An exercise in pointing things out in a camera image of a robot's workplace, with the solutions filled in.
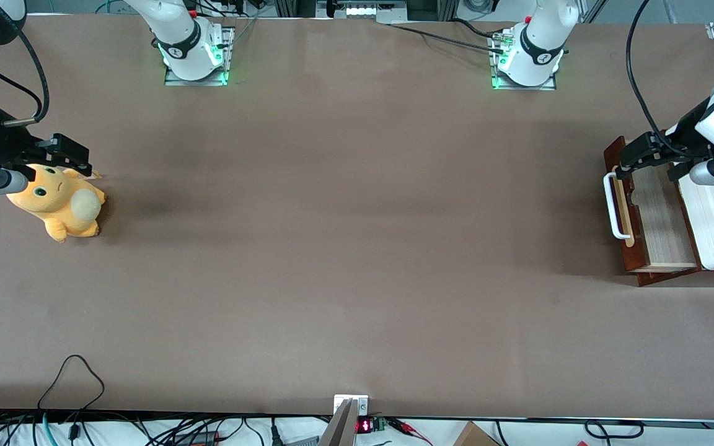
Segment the plug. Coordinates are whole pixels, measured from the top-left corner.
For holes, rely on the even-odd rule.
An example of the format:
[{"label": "plug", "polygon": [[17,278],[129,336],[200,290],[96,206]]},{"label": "plug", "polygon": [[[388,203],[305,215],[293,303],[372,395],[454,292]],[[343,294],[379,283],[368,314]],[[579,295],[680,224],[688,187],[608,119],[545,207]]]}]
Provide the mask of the plug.
[{"label": "plug", "polygon": [[79,438],[79,425],[74,423],[70,429],[68,429],[68,440],[76,440]]},{"label": "plug", "polygon": [[271,420],[271,446],[286,446],[283,439],[280,438],[280,432],[277,431],[274,419]]}]

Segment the white floor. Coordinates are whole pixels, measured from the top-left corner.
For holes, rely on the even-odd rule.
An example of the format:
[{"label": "white floor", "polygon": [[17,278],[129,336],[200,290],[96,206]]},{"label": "white floor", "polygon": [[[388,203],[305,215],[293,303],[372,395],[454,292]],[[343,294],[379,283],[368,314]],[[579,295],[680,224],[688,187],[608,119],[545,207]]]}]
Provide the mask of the white floor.
[{"label": "white floor", "polygon": [[[451,446],[459,432],[465,426],[465,421],[450,420],[406,420],[416,430],[431,440],[434,446]],[[227,420],[218,430],[223,435],[229,435],[240,421]],[[150,421],[145,423],[152,435],[176,426],[176,422]],[[270,446],[270,419],[249,419],[250,427],[260,432],[263,445]],[[494,423],[492,421],[479,421],[482,429],[498,440]],[[278,418],[278,431],[285,443],[305,440],[323,434],[326,423],[316,418]],[[58,446],[68,446],[69,423],[58,426],[50,424],[49,429],[56,439]],[[94,446],[145,446],[148,439],[132,424],[125,421],[100,421],[87,423],[88,432]],[[587,435],[582,424],[551,424],[551,423],[525,423],[507,421],[502,423],[503,433],[508,446],[575,446],[580,441],[588,446],[606,446],[604,440],[597,440]],[[637,428],[607,427],[610,434],[631,434]],[[0,445],[3,444],[6,434],[0,434]],[[357,435],[356,446],[375,446],[385,441],[392,441],[389,446],[427,446],[422,440],[406,437],[394,430],[374,432],[373,434]],[[11,441],[12,446],[32,446],[32,426],[22,426],[18,429]],[[38,446],[51,446],[47,440],[42,426],[37,426]],[[77,446],[88,446],[87,438],[82,437],[74,443]],[[221,443],[223,446],[261,446],[258,435],[242,427],[233,437]],[[714,429],[675,429],[675,428],[646,428],[644,434],[635,440],[613,440],[612,446],[714,446]]]}]

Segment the metal plate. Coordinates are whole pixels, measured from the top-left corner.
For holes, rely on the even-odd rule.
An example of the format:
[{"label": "metal plate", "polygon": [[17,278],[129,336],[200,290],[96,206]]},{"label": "metal plate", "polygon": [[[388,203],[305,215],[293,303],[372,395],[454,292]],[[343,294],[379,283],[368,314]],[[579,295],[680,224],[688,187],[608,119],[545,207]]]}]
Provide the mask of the metal plate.
[{"label": "metal plate", "polygon": [[343,400],[345,399],[356,399],[357,404],[359,405],[358,407],[360,417],[368,415],[368,395],[335,395],[332,404],[332,413],[337,412],[338,408],[340,407],[340,403],[343,403]]}]

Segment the table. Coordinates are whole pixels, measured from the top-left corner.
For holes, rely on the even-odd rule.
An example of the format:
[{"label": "table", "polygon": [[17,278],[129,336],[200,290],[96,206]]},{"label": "table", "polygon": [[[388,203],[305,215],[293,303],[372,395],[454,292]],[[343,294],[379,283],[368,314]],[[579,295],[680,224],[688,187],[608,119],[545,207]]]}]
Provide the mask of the table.
[{"label": "table", "polygon": [[[635,288],[607,223],[602,150],[646,129],[626,26],[575,28],[555,92],[368,20],[259,20],[220,88],[164,87],[139,17],[25,31],[51,88],[32,132],[87,145],[110,201],[58,245],[0,197],[0,407],[80,353],[101,409],[714,418],[714,288]],[[700,25],[634,51],[662,126],[714,85]],[[20,43],[0,69],[37,88]],[[0,82],[0,107],[33,105]],[[95,391],[76,364],[47,405]]]}]

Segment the teal cable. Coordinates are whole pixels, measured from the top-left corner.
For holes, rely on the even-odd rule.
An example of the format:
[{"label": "teal cable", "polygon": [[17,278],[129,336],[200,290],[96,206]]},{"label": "teal cable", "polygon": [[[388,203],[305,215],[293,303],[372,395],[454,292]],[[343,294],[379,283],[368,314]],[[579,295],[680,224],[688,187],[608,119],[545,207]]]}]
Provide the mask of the teal cable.
[{"label": "teal cable", "polygon": [[57,440],[54,440],[54,435],[51,434],[51,430],[48,428],[48,418],[46,418],[45,413],[43,413],[43,430],[46,431],[46,437],[48,437],[48,442],[51,443],[51,446],[59,446]]}]

